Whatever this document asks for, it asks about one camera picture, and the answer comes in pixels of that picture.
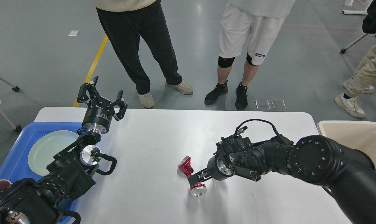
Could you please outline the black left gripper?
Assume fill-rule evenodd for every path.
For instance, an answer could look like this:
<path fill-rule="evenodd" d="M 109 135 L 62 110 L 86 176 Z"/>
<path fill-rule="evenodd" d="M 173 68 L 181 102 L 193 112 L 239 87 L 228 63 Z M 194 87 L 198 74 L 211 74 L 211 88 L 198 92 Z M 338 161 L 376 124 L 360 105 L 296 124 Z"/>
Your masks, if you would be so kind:
<path fill-rule="evenodd" d="M 84 103 L 88 105 L 83 118 L 82 128 L 86 131 L 105 134 L 109 131 L 112 118 L 116 121 L 124 118 L 127 111 L 127 104 L 124 103 L 124 91 L 121 90 L 117 94 L 116 101 L 110 103 L 110 107 L 106 105 L 105 108 L 102 108 L 102 100 L 96 88 L 98 79 L 99 77 L 95 76 L 92 81 L 88 83 L 85 82 L 80 86 L 76 102 L 78 104 Z M 115 106 L 119 106 L 117 113 L 114 111 Z"/>

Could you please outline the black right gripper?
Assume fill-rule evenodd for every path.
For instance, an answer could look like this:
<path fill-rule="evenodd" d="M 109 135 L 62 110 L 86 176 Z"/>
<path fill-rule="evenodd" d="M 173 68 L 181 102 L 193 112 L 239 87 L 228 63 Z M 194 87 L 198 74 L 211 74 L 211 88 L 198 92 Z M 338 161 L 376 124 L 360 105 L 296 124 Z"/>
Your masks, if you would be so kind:
<path fill-rule="evenodd" d="M 226 167 L 218 154 L 209 159 L 207 169 L 202 169 L 197 173 L 193 172 L 194 170 L 192 168 L 187 170 L 187 179 L 190 187 L 206 187 L 203 183 L 204 181 L 211 178 L 217 181 L 223 181 L 234 175 L 231 170 Z"/>

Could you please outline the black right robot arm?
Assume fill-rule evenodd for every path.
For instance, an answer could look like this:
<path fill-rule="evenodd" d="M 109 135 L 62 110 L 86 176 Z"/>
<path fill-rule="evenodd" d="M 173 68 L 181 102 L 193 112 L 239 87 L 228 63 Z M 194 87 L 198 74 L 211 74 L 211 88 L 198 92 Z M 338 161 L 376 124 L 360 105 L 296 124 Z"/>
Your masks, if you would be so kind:
<path fill-rule="evenodd" d="M 370 156 L 321 135 L 293 143 L 271 127 L 273 138 L 253 143 L 241 136 L 247 129 L 241 123 L 216 144 L 207 167 L 197 173 L 186 158 L 181 166 L 190 172 L 190 186 L 198 188 L 211 178 L 221 181 L 234 175 L 259 181 L 262 175 L 276 172 L 322 186 L 352 223 L 376 224 L 376 167 Z"/>

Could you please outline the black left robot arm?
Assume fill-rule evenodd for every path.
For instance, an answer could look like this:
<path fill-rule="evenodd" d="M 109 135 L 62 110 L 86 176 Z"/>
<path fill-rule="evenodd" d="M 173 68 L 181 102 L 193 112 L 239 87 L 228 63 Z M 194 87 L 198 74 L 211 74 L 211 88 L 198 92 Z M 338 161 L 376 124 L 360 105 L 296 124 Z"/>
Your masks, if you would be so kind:
<path fill-rule="evenodd" d="M 57 224 L 64 216 L 79 224 L 80 214 L 60 209 L 65 200 L 74 201 L 94 185 L 94 174 L 110 175 L 117 159 L 97 147 L 102 134 L 109 131 L 112 119 L 123 119 L 127 104 L 123 90 L 111 102 L 96 89 L 98 77 L 81 85 L 77 103 L 85 103 L 78 138 L 54 155 L 47 165 L 48 174 L 36 181 L 23 178 L 0 190 L 0 224 Z"/>

